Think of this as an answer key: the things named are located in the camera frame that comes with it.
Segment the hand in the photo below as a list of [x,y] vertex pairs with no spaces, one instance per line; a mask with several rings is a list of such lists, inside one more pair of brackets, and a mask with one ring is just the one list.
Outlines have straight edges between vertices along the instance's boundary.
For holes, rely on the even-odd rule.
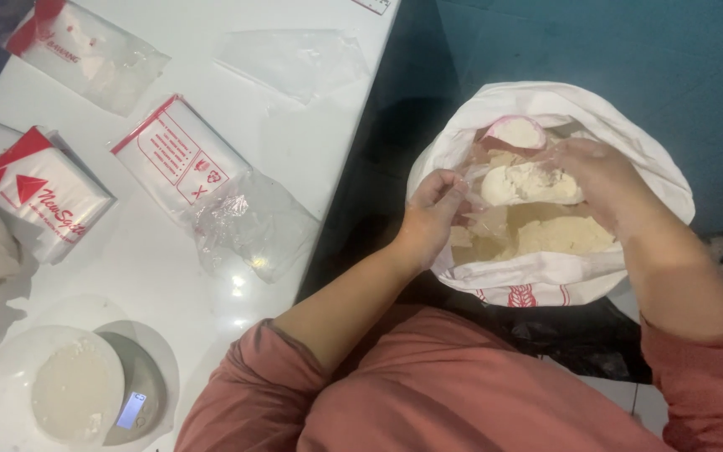
[[539,155],[576,179],[593,218],[620,241],[648,229],[670,210],[648,187],[637,169],[612,146],[567,139]]
[[467,194],[467,182],[451,169],[435,169],[407,202],[393,247],[408,265],[428,270],[451,234],[451,222]]

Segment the table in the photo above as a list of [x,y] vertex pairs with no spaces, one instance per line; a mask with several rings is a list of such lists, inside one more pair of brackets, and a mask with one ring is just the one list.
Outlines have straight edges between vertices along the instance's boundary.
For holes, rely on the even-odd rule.
[[[149,0],[79,3],[172,59],[130,118],[97,108],[18,58],[5,66],[0,122],[22,131],[33,125],[58,129],[118,203],[63,262],[38,267],[28,260],[22,276],[0,287],[0,343],[42,324],[93,329],[135,322],[137,340],[146,342],[150,354],[174,354],[154,354],[170,372],[165,374],[170,392],[179,395],[174,421],[169,416],[159,429],[166,433],[141,444],[166,452],[227,344],[293,303],[308,259],[301,258],[273,285],[261,282],[238,258],[226,265],[224,277],[209,277],[191,239],[108,152],[107,143],[124,136],[160,99],[179,92],[250,164],[323,221],[398,2],[384,16],[349,0],[188,0],[164,7]],[[222,33],[277,28],[352,32],[373,76],[306,109],[290,110],[271,101],[275,94],[212,62]]]

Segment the tiled floor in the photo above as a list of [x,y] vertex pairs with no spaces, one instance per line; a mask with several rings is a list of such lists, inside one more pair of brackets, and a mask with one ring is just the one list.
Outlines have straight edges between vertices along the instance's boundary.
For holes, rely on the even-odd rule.
[[[558,365],[548,356],[543,360]],[[663,394],[652,385],[638,385],[624,381],[605,380],[592,376],[579,376],[579,380],[605,395],[627,413],[631,413],[653,434],[660,437],[668,422],[668,405]]]

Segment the clear plastic bag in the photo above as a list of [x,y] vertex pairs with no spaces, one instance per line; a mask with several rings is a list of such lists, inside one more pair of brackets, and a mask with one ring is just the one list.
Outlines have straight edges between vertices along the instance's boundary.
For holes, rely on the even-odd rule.
[[170,60],[146,41],[65,0],[37,0],[5,48],[124,117]]
[[266,283],[286,273],[316,237],[317,222],[257,169],[231,178],[190,210],[200,264],[211,275],[235,252]]
[[226,33],[217,64],[303,105],[369,75],[356,38],[338,30]]

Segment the finger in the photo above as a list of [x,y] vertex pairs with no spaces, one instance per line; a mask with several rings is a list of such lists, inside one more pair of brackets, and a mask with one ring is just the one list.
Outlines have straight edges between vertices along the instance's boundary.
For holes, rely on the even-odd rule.
[[433,206],[446,187],[460,180],[462,176],[452,169],[435,169],[420,182],[409,201],[419,207]]
[[445,196],[443,196],[443,199],[437,202],[437,209],[447,215],[450,220],[456,214],[456,211],[459,210],[459,205],[464,201],[467,190],[467,183],[464,180],[459,180],[448,190]]

